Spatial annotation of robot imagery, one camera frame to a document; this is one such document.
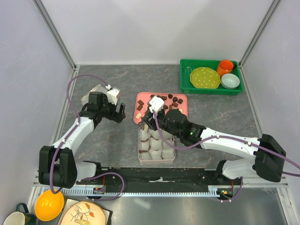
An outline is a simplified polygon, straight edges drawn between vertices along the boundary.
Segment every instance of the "dark green mug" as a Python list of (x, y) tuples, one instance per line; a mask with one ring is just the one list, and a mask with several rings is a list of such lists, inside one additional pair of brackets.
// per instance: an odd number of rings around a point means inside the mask
[[(24, 212), (21, 212), (20, 207), (23, 206), (24, 208)], [(24, 214), (25, 216), (25, 224), (24, 225), (36, 225), (36, 216), (29, 213), (28, 207), (25, 203), (19, 203), (17, 204), (16, 208), (15, 208), (16, 212), (21, 212)]]

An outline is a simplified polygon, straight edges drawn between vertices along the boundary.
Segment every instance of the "green tray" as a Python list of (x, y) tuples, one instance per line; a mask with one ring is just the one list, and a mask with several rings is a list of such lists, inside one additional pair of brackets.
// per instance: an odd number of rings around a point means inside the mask
[(195, 88), (189, 81), (189, 75), (198, 67), (209, 67), (217, 70), (220, 60), (180, 60), (180, 88), (183, 93), (209, 94), (209, 95), (238, 95), (244, 91), (243, 80), (240, 75), (238, 62), (232, 61), (235, 68), (231, 72), (240, 79), (240, 84), (236, 89), (225, 89), (220, 84), (217, 89)]

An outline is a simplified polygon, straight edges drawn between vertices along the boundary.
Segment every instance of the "white bowl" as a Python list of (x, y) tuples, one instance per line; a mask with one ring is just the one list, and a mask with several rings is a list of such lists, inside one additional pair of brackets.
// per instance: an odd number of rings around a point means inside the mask
[(239, 86), (240, 80), (234, 74), (224, 74), (221, 77), (221, 84), (226, 89), (235, 89)]

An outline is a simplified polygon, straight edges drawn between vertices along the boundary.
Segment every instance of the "white panel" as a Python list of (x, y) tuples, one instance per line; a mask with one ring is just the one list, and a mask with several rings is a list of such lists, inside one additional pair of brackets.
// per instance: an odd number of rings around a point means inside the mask
[(43, 0), (77, 64), (240, 60), (271, 0)]
[[(300, 164), (300, 1), (279, 5), (245, 66), (245, 79), (262, 131)], [(285, 171), (300, 173), (289, 163)], [(300, 178), (287, 177), (300, 211)]]
[(31, 0), (0, 8), (0, 224), (27, 203), (72, 70)]

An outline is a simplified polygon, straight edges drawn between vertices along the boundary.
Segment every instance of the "orange mug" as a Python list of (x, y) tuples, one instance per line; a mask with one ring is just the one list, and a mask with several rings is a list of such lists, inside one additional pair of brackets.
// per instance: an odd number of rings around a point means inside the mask
[(233, 63), (229, 60), (220, 61), (217, 67), (217, 73), (222, 77), (224, 74), (228, 74), (233, 69)]

